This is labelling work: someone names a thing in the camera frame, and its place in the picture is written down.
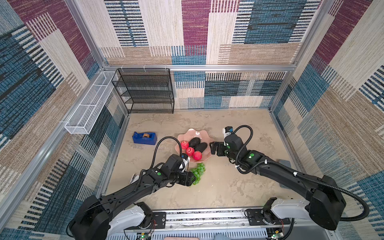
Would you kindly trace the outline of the dark fake avocado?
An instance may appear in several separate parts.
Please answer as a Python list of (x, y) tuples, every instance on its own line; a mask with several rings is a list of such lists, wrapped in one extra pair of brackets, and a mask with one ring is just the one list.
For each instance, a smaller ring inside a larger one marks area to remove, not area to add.
[(207, 143), (200, 143), (200, 144), (196, 145), (194, 147), (194, 149), (195, 149), (195, 152), (203, 153), (207, 147), (208, 147)]
[(201, 139), (198, 137), (195, 137), (189, 141), (189, 147), (195, 148), (197, 145), (201, 143)]

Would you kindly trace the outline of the red fake apple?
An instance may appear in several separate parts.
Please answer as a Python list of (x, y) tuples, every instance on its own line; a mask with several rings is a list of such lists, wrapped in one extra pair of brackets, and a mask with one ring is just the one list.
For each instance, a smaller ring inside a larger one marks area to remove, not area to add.
[(193, 156), (194, 155), (194, 153), (195, 153), (195, 149), (194, 148), (192, 148), (192, 147), (188, 147), (187, 149), (186, 149), (186, 154), (188, 155), (188, 156)]
[(189, 148), (190, 144), (188, 141), (181, 141), (181, 147), (182, 150), (187, 150)]
[(200, 151), (195, 151), (193, 154), (193, 159), (195, 161), (200, 161), (202, 159), (202, 153)]

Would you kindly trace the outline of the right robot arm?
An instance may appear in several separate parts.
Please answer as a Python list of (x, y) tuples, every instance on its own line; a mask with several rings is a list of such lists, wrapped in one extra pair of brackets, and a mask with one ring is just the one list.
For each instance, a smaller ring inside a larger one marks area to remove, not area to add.
[(237, 163), (242, 171), (260, 175), (274, 180), (293, 190), (308, 203), (304, 212), (309, 219), (327, 230), (335, 230), (341, 220), (346, 201), (336, 188), (336, 181), (324, 175), (322, 178), (307, 175), (286, 167), (265, 154), (248, 150), (243, 141), (235, 134), (228, 135), (223, 142), (209, 143), (211, 153), (227, 157), (233, 164)]

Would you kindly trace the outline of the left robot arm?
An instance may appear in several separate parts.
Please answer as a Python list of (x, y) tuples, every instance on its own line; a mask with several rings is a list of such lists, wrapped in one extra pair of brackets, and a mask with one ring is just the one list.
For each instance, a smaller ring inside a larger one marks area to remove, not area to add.
[(173, 154), (165, 163), (142, 170), (137, 181), (121, 190), (100, 198), (95, 195), (86, 198), (68, 224), (67, 233), (76, 240), (105, 240), (118, 214), (136, 201), (168, 185), (190, 187), (197, 178), (181, 166), (185, 166), (184, 160)]

